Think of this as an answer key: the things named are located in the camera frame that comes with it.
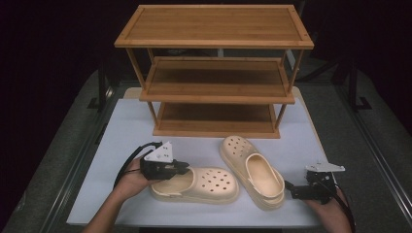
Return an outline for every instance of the white table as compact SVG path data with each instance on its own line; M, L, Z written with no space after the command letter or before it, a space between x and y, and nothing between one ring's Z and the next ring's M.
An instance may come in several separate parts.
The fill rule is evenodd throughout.
M280 125L281 139L249 139L285 178L305 185L305 165L327 161L315 128L294 87L296 103ZM219 155L223 138L152 136L154 124L148 106L137 99L120 99L90 165L70 216L69 224L87 224L113 188L126 158L138 147L170 141L174 157L192 167L227 166ZM172 227L307 227L319 225L314 213L286 190L285 204L270 212L259 209L240 184L239 198L228 205L169 203L155 200L148 189L127 200L116 224Z

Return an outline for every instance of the clog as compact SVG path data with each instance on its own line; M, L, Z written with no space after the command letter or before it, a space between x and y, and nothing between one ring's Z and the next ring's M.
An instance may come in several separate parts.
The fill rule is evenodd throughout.
M239 194L236 178L222 168L192 168L184 175L151 185L155 199L166 202L228 204Z
M254 145L242 137L229 136L222 141L220 154L259 208L270 211L282 206L284 179Z

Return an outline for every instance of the human hand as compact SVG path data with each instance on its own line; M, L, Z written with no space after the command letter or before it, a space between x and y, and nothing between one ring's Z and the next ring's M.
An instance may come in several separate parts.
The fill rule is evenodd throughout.
M345 205L348 205L342 190L337 188L337 195ZM328 203L322 205L314 200L303 200L321 219L322 225L327 232L336 233L351 232L351 225L343 212L339 203L333 198Z
M147 186L159 181L148 181L140 171L141 157L133 159L125 169L125 173L120 178L113 192L122 201L137 195Z

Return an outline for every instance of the gray floor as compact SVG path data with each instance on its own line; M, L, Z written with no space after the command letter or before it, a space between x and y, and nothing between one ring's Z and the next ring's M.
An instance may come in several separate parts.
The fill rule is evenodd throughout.
M305 57L299 76L322 64ZM412 138L376 93L368 77L360 73L358 95L367 99L372 110L355 114L346 101L346 85L334 86L328 81L332 71L310 83L296 85L329 162L347 169L344 173L335 173L335 177L349 196L358 232L412 232L411 214L405 216L407 210L401 208L401 198L412 193L409 174ZM90 100L98 96L97 73L90 77L26 189L24 205L13 214L3 232L79 232L82 229L65 221L116 99L131 86L137 83L125 81L114 87L106 108L98 113L88 108ZM325 232L321 226L283 231ZM138 229L117 226L115 232L138 232Z

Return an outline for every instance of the wooden shoe rack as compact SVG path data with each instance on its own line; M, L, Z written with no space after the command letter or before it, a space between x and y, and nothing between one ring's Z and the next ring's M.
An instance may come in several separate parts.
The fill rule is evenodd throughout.
M305 50L314 45L293 5L140 5L115 41L125 48L154 135L280 138ZM134 50L148 49L143 77ZM153 49L284 50L281 57L155 56ZM288 76L286 50L298 50ZM153 102L160 102L155 110ZM274 104L281 109L275 114Z

